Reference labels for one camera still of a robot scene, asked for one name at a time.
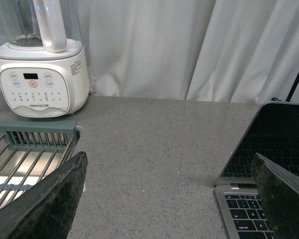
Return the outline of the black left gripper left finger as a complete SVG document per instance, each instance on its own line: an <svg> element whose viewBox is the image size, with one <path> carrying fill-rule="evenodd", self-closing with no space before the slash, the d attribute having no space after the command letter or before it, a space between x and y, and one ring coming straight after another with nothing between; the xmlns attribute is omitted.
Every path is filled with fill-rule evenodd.
<svg viewBox="0 0 299 239"><path fill-rule="evenodd" d="M83 192L83 151L0 209L0 239L65 239Z"/></svg>

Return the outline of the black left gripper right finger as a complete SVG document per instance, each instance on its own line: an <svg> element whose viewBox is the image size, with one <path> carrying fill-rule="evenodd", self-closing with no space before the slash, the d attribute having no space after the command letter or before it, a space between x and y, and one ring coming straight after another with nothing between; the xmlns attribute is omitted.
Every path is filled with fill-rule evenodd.
<svg viewBox="0 0 299 239"><path fill-rule="evenodd" d="M256 153L251 171L276 239L299 239L299 177Z"/></svg>

